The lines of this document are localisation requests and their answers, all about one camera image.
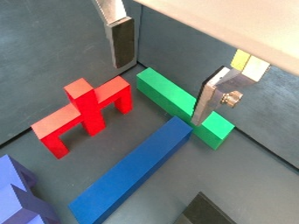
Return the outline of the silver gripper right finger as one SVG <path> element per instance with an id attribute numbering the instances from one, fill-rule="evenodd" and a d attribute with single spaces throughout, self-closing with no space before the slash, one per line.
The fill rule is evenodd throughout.
<path id="1" fill-rule="evenodd" d="M 246 66 L 239 71 L 222 66 L 202 83 L 191 122 L 200 126 L 218 107 L 228 105 L 234 108 L 243 96 L 239 90 L 258 83 L 269 68 L 270 66 Z"/>

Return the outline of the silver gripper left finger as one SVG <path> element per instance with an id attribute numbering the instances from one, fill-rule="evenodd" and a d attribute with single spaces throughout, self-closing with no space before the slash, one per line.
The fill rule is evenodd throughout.
<path id="1" fill-rule="evenodd" d="M 102 17 L 116 68 L 135 58 L 135 20 L 127 15 L 122 0 L 92 0 Z"/>

